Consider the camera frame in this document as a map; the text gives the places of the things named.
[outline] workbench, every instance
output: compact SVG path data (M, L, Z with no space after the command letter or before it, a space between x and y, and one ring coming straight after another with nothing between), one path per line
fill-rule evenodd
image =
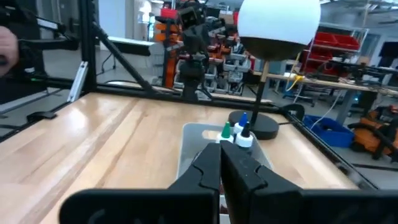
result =
M255 75L261 75L261 72L254 72ZM276 80L290 80L293 81L294 78L290 78L284 75L275 75L275 74L267 74L267 78L270 79L276 79ZM329 81L323 81L323 80L314 80L314 79L309 79L309 78L304 78L302 81L298 82L299 84L309 84L309 85L320 85L320 86L328 86L332 88L337 88L341 90L347 90L344 98L343 98L343 104L341 106L341 109L338 112L336 121L340 124L344 124L345 119L348 115L349 110L351 109L354 98L356 95L357 91L372 91L372 92L381 92L384 95L391 95L391 96L398 96L398 91L395 90L388 90L383 88L383 90L377 90L375 88L370 88L367 86L361 86L361 85L355 85L355 84L350 84L350 83L344 83L344 82L329 82ZM269 82L266 85L266 89L264 90L264 95L263 98L266 98L266 93L269 88Z
M183 125L222 125L231 111L89 93L0 143L0 223L57 223L62 202L83 189L165 189L176 179ZM357 189L292 124L260 144L274 172L300 187Z

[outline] green bottle cap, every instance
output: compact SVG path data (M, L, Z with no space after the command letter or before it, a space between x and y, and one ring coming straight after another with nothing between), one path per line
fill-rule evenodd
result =
M229 122L225 123L223 132L221 133L221 137L229 139L231 137L231 125Z

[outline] white lamp shade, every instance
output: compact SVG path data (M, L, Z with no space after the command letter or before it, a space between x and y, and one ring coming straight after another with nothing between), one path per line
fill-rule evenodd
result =
M255 57L283 60L311 42L320 16L319 0L244 0L238 33Z

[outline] blue bottle cap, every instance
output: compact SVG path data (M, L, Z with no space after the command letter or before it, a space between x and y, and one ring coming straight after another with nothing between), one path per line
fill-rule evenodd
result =
M241 120L239 121L239 126L244 127L244 125L248 122L248 114L243 113Z

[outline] lamp stand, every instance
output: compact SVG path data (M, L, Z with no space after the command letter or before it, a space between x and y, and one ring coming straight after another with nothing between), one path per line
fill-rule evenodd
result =
M279 125L276 121L266 115L259 114L261 98L264 92L264 87L266 85L268 70L269 62L265 62L256 95L256 101L254 103L252 111L234 111L229 114L228 118L228 121L231 123L231 125L235 125L235 123L239 122L243 113L247 113L248 120L250 120L251 131L258 140L274 139L278 135L279 130Z

